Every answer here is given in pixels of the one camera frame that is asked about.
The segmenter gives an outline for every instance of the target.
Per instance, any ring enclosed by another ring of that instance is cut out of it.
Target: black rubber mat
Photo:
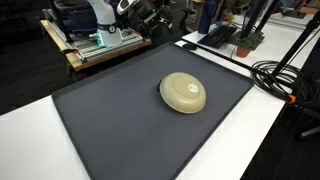
[[[157,91],[162,78],[185,72],[202,82],[204,109],[172,110]],[[253,81],[172,43],[52,95],[90,177],[175,178]]]

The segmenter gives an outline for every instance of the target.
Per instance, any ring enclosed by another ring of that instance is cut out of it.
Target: white table
[[[298,32],[279,29],[276,36],[285,39],[286,32],[290,32],[290,36],[299,35]],[[186,38],[198,38],[196,33]],[[275,41],[278,40],[275,37],[269,37],[256,52],[241,61],[252,64],[261,57],[280,60],[295,37],[292,39],[287,37],[290,40],[281,42]],[[271,39],[277,42],[274,46],[269,45]],[[296,66],[303,65],[314,43],[312,41],[297,57],[294,62]],[[232,46],[225,46],[222,52],[228,54],[231,49]],[[250,75],[246,69],[201,49],[197,49],[195,53],[243,75]],[[239,179],[283,105],[283,101],[256,87],[252,88],[225,118],[178,179]],[[0,116],[0,144],[0,179],[89,179],[50,96]]]

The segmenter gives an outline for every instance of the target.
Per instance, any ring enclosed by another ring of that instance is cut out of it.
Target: cable bundle
[[[291,65],[274,77],[271,73],[277,65],[276,61],[259,61],[252,66],[252,78],[259,88],[290,104],[303,107],[320,104],[319,87],[312,79]],[[285,88],[279,81],[285,81],[290,86]]]

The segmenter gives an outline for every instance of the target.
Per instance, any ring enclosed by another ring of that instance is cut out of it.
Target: workbench
[[[61,35],[59,35],[59,32],[57,32],[58,30],[56,27],[54,27],[54,24],[50,23],[48,20],[40,20],[40,24],[42,26],[42,30],[44,31],[44,33],[46,33],[48,37],[57,45],[59,51],[70,49],[70,46],[68,45],[68,43],[66,43],[61,37]],[[79,56],[73,53],[66,54],[65,59],[68,65],[68,69],[70,72],[79,72],[89,67],[95,66],[99,63],[126,55],[129,52],[134,52],[138,50],[142,50],[143,52],[145,52],[146,49],[150,47],[151,40],[150,39],[142,40],[142,37],[140,39],[141,41],[139,42],[132,43],[123,48],[118,48],[118,49],[114,48],[115,50],[113,50],[112,52],[102,55],[99,58],[90,60],[90,61],[83,61],[79,58]]]

